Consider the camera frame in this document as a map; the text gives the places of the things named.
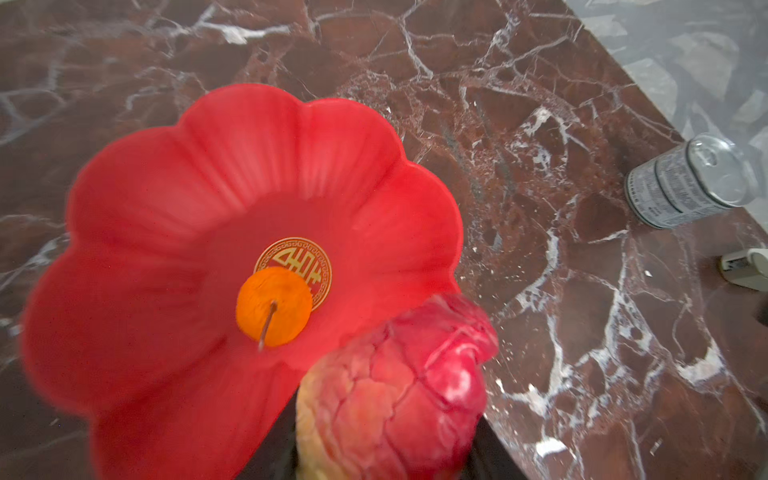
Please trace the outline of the red yellow fake peach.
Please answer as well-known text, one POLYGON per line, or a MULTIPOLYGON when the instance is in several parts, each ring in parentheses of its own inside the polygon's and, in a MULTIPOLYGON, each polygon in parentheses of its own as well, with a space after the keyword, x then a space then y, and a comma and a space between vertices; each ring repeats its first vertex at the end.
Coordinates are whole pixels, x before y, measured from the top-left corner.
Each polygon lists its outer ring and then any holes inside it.
POLYGON ((486 313, 439 294, 327 354, 298 388, 298 478, 459 478, 497 352, 486 313))

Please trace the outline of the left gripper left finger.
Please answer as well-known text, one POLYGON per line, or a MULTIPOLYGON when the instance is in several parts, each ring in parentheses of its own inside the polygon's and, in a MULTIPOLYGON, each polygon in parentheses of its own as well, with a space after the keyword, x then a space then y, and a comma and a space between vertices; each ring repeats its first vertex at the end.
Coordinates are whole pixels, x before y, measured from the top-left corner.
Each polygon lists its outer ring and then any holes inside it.
POLYGON ((296 440, 297 392, 280 412, 277 420, 237 480, 296 480, 299 455, 296 440))

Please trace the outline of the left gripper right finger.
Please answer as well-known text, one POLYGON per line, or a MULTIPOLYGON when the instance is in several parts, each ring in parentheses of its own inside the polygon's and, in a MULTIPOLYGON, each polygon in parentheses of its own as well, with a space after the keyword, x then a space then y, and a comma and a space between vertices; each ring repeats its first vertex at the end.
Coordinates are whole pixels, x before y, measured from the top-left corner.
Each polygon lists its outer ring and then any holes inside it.
POLYGON ((462 480, 527 480, 485 416, 478 422, 462 480))

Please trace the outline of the small orange fake tangerine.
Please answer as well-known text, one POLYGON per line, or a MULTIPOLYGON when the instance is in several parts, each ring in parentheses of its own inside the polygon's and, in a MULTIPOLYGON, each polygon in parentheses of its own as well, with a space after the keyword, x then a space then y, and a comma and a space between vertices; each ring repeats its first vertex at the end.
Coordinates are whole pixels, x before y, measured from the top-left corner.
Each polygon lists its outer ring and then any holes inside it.
POLYGON ((307 326, 312 306, 310 288, 298 274, 268 267, 241 286, 235 318, 240 331, 263 351, 295 340, 307 326))

